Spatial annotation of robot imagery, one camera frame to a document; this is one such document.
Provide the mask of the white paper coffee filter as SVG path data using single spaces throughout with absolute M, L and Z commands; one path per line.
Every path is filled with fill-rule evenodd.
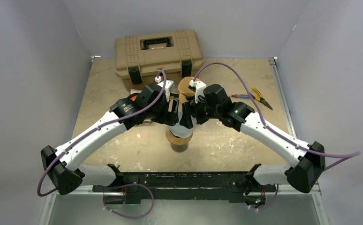
M 193 134 L 193 129 L 186 128 L 185 126 L 182 126 L 180 124 L 182 115 L 183 115 L 182 112 L 178 112 L 178 119 L 179 119 L 178 122 L 173 126 L 167 126 L 167 128 L 176 137 L 188 138 L 189 136 L 191 136 Z

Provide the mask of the brown paper coffee filter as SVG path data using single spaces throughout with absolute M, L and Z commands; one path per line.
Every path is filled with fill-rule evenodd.
M 178 91 L 187 97 L 194 96 L 195 92 L 189 88 L 190 81 L 193 79 L 192 76 L 184 77 L 178 84 Z

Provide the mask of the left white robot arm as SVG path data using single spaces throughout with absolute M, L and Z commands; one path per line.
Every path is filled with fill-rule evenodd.
M 97 122 L 72 140 L 56 148 L 45 146 L 40 152 L 45 172 L 38 185 L 42 186 L 48 177 L 61 195 L 84 185 L 120 190 L 122 178 L 111 166 L 84 166 L 83 162 L 104 144 L 145 120 L 175 125 L 178 100 L 170 97 L 174 87 L 173 81 L 150 83 L 141 92 L 117 100 Z

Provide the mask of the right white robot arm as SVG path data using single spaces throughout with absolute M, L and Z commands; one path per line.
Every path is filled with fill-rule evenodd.
M 259 165 L 247 176 L 246 185 L 257 191 L 267 184 L 289 184 L 294 189 L 309 193 L 325 170 L 325 148 L 314 142 L 309 144 L 283 132 L 270 123 L 261 121 L 258 112 L 243 102 L 232 102 L 223 87 L 206 86 L 190 81 L 188 89 L 194 92 L 182 105 L 180 125 L 190 129 L 192 119 L 201 125 L 217 119 L 224 126 L 249 135 L 281 156 L 287 165 Z

